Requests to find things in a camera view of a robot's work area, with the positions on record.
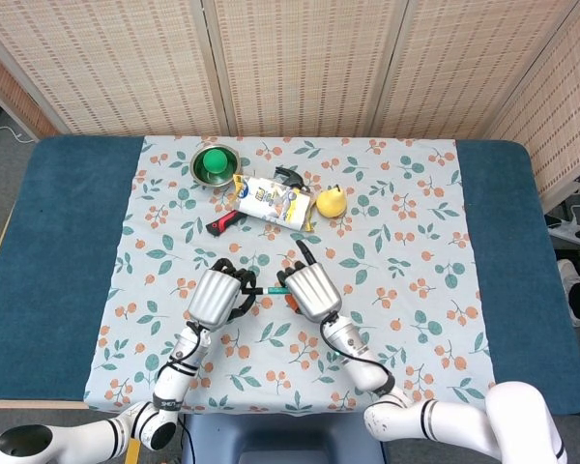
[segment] floral tablecloth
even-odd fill
[[[234,187],[202,188],[189,174],[203,145],[237,150],[243,172],[297,170],[314,193],[339,184],[344,217],[314,213],[315,231],[254,217],[213,238],[204,225],[232,209]],[[149,400],[155,376],[189,319],[204,270],[220,257],[254,270],[260,286],[308,241],[343,295],[342,313],[415,400],[483,406],[494,382],[463,179],[453,140],[149,136],[133,177],[85,400],[106,411]],[[212,334],[184,409],[306,414],[366,407],[318,327],[290,297],[265,296]]]

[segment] yellow fruit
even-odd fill
[[[335,186],[318,195],[316,208],[325,218],[337,218],[346,211],[347,201],[344,190]]]

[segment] wicker panel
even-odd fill
[[[363,135],[406,1],[216,0],[240,135]]]
[[[34,100],[21,88],[0,62],[0,101],[6,104],[23,126],[38,138],[56,135]]]
[[[0,2],[0,41],[75,133],[219,133],[190,3]]]
[[[580,12],[544,55],[489,133],[529,149],[542,197],[580,174]]]
[[[477,137],[570,0],[419,0],[373,134]]]

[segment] green ball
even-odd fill
[[[204,168],[211,174],[220,174],[228,167],[228,158],[219,148],[213,148],[204,154]]]

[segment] red handle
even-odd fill
[[[241,213],[240,211],[233,210],[227,215],[220,217],[219,219],[206,224],[206,230],[209,231],[210,234],[218,237],[221,235],[225,230],[235,222],[238,222],[242,218],[246,217],[245,213]]]

